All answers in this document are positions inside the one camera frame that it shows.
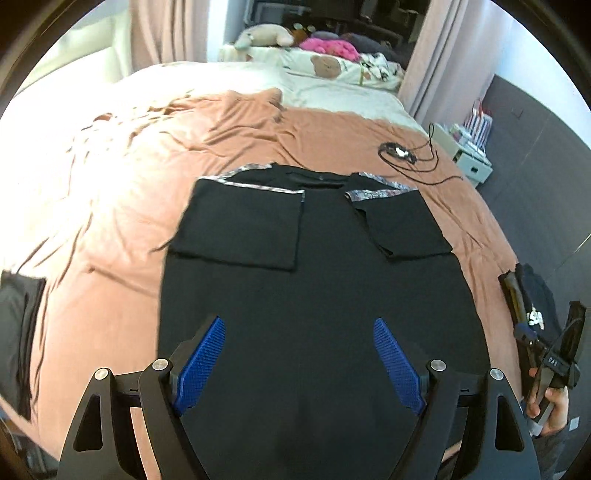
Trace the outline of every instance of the gray wall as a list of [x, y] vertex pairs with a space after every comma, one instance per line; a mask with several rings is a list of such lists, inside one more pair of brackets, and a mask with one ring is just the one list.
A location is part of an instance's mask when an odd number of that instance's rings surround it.
[[[483, 104], [493, 115], [486, 146], [493, 173], [479, 191], [519, 261], [544, 277], [564, 322], [571, 300], [591, 307], [591, 150], [555, 114], [500, 77]], [[579, 428], [561, 458], [563, 469], [591, 432], [589, 343], [571, 395]]]
[[246, 0], [228, 0], [228, 13], [226, 14], [226, 31], [224, 42], [235, 42], [242, 30], [244, 30], [244, 12]]

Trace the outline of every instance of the plush toy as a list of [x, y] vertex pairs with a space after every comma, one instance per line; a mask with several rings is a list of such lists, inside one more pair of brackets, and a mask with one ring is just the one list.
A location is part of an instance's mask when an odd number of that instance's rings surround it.
[[281, 25], [261, 24], [247, 28], [240, 34], [234, 44], [237, 50], [244, 50], [248, 47], [291, 47], [294, 37], [289, 30]]
[[359, 53], [355, 47], [345, 40], [322, 40], [321, 38], [308, 38], [300, 44], [302, 50], [325, 53], [345, 60], [358, 61]]
[[301, 23], [295, 23], [293, 28], [288, 28], [288, 30], [291, 36], [294, 37], [294, 47], [308, 40], [308, 32]]

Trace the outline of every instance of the black cable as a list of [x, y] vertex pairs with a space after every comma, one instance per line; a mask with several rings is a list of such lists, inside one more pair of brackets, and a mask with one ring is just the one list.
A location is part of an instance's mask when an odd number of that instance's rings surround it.
[[[452, 175], [446, 179], [429, 183], [429, 182], [422, 181], [419, 179], [414, 179], [411, 176], [404, 173], [405, 171], [412, 171], [415, 173], [432, 173], [435, 170], [437, 170], [437, 167], [439, 166], [439, 153], [437, 152], [437, 150], [433, 151], [433, 134], [434, 133], [435, 133], [435, 125], [430, 123], [429, 129], [428, 129], [429, 140], [427, 140], [427, 142], [424, 143], [423, 145], [421, 145], [419, 147], [414, 147], [414, 148], [405, 148], [405, 147], [402, 147], [402, 145], [399, 145], [399, 144], [396, 144], [393, 142], [384, 142], [378, 148], [378, 155], [386, 165], [390, 166], [391, 168], [396, 170], [398, 173], [400, 173], [401, 175], [403, 175], [407, 179], [412, 180], [412, 181], [419, 183], [421, 185], [434, 187], [434, 186], [441, 185], [442, 183], [445, 183], [445, 182], [447, 182], [449, 180], [453, 180], [453, 179], [463, 180], [463, 177], [461, 175]], [[431, 148], [431, 158], [417, 158], [415, 155], [413, 155], [414, 151], [419, 150], [420, 148], [424, 148], [427, 145], [429, 145], [429, 147]], [[393, 151], [395, 151], [395, 149], [397, 147], [398, 148], [402, 147], [406, 152], [408, 152], [409, 153], [408, 157], [402, 158], [402, 157], [399, 157], [396, 154], [392, 153]], [[387, 158], [384, 157], [383, 153], [387, 153], [392, 158], [397, 159], [397, 160], [409, 161], [412, 164], [414, 164], [415, 162], [418, 162], [418, 161], [423, 161], [423, 162], [433, 161], [433, 160], [435, 160], [435, 158], [437, 160], [435, 162], [435, 166], [433, 168], [431, 168], [430, 170], [415, 170], [413, 168], [406, 168], [401, 165], [396, 165], [396, 164], [392, 163], [390, 160], [388, 160]]]

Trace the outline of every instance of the gift bag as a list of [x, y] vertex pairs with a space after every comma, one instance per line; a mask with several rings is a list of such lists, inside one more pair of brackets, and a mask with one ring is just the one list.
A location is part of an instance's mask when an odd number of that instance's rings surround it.
[[481, 150], [486, 147], [486, 142], [491, 134], [492, 114], [482, 107], [482, 101], [477, 100], [472, 106], [472, 112], [466, 118], [464, 127], [470, 132], [472, 142]]

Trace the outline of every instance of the curtain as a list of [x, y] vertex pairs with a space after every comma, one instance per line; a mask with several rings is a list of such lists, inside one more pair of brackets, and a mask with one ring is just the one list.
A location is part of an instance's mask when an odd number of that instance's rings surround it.
[[491, 0], [431, 0], [398, 97], [425, 129], [462, 123], [484, 97], [513, 18]]
[[131, 0], [129, 9], [134, 71], [171, 61], [206, 61], [209, 0]]

